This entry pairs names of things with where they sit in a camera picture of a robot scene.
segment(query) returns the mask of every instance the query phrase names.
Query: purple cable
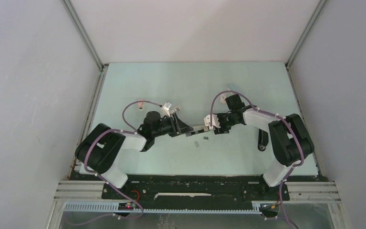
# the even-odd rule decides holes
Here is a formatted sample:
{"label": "purple cable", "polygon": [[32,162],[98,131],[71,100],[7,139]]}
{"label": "purple cable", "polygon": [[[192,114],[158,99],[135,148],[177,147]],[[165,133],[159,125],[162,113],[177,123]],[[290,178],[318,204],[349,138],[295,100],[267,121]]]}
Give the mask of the purple cable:
{"label": "purple cable", "polygon": [[[134,135],[136,134],[136,132],[131,132],[131,131],[123,131],[123,130],[119,130],[119,129],[110,129],[110,130],[106,130],[104,131],[102,134],[100,134],[91,144],[91,147],[89,147],[89,150],[85,156],[85,160],[84,160],[84,168],[87,172],[90,173],[96,173],[93,170],[88,169],[88,160],[89,160],[89,156],[92,153],[93,148],[96,146],[96,144],[100,141],[100,139],[102,137],[104,137],[106,134],[110,133],[110,132],[119,132],[119,133],[126,133],[126,134],[131,134]],[[144,209],[142,208],[142,206],[135,201],[134,199],[128,197],[127,195],[125,195],[124,193],[122,193],[118,188],[116,188],[116,186],[114,186],[112,183],[110,183],[108,180],[106,180],[104,177],[102,177],[100,174],[97,174],[97,177],[99,177],[100,179],[102,179],[104,182],[106,182],[106,184],[110,185],[110,187],[112,187],[118,194],[120,194],[121,196],[123,196],[124,198],[130,200],[132,203],[136,204],[140,209],[141,209],[141,214],[135,217],[124,217],[124,216],[119,216],[120,218],[123,219],[136,219],[139,218],[140,216],[142,216],[144,214]]]}
{"label": "purple cable", "polygon": [[[286,220],[284,217],[277,217],[277,219],[284,219],[284,220]],[[299,229],[299,227],[292,220],[290,220],[290,219],[288,219],[288,220],[290,221],[290,223],[292,223],[294,225],[294,227],[296,229]]]}
{"label": "purple cable", "polygon": [[213,102],[211,103],[211,110],[210,110],[210,126],[213,125],[213,109],[214,109],[214,103],[215,103],[215,100],[218,98],[218,96],[220,96],[221,94],[223,93],[235,93],[235,94],[238,94],[240,95],[241,97],[243,97],[248,103],[249,105],[252,107],[252,109],[254,109],[255,111],[258,111],[260,113],[263,113],[265,115],[269,115],[271,117],[276,117],[278,119],[280,119],[284,125],[287,127],[288,131],[290,132],[290,134],[293,136],[293,139],[295,141],[295,144],[299,150],[299,154],[301,156],[301,162],[298,163],[298,164],[295,164],[291,167],[291,169],[288,171],[288,173],[284,176],[284,178],[281,180],[281,183],[280,183],[280,187],[279,187],[279,196],[280,196],[280,201],[281,201],[281,206],[283,208],[283,213],[284,213],[284,219],[287,221],[288,223],[288,226],[291,228],[291,223],[293,223],[287,216],[287,213],[285,212],[285,208],[284,208],[284,204],[283,204],[283,195],[282,195],[282,189],[283,189],[283,184],[285,182],[285,180],[290,176],[290,174],[292,173],[292,171],[294,170],[295,167],[298,167],[298,166],[301,166],[303,163],[304,163],[304,160],[305,160],[305,157],[304,157],[304,152],[302,151],[302,148],[301,148],[301,145],[299,144],[299,141],[298,141],[298,138],[296,137],[294,131],[292,130],[291,126],[289,125],[289,123],[284,119],[282,118],[281,116],[279,116],[278,114],[273,114],[271,112],[268,112],[268,111],[264,111],[264,110],[261,110],[259,108],[256,108],[253,103],[246,97],[244,96],[243,94],[239,93],[239,92],[236,92],[236,91],[231,91],[231,90],[227,90],[227,91],[222,91],[220,93],[217,94],[217,96],[214,97],[213,99]]}
{"label": "purple cable", "polygon": [[125,108],[124,108],[124,110],[122,111],[122,119],[124,120],[124,122],[129,126],[129,127],[131,127],[135,132],[137,132],[137,129],[135,129],[135,127],[134,126],[132,126],[131,124],[129,124],[128,122],[127,122],[127,120],[125,119],[125,117],[124,117],[124,113],[125,113],[125,111],[127,110],[127,108],[128,107],[130,107],[131,105],[133,105],[133,104],[137,104],[137,103],[149,103],[149,104],[153,104],[153,105],[156,105],[156,106],[160,106],[160,107],[162,107],[162,105],[160,105],[160,104],[157,104],[157,103],[154,103],[154,102],[151,102],[151,101],[147,101],[147,100],[139,100],[139,101],[135,101],[135,102],[132,102],[132,103],[130,103],[130,104],[128,104]]}

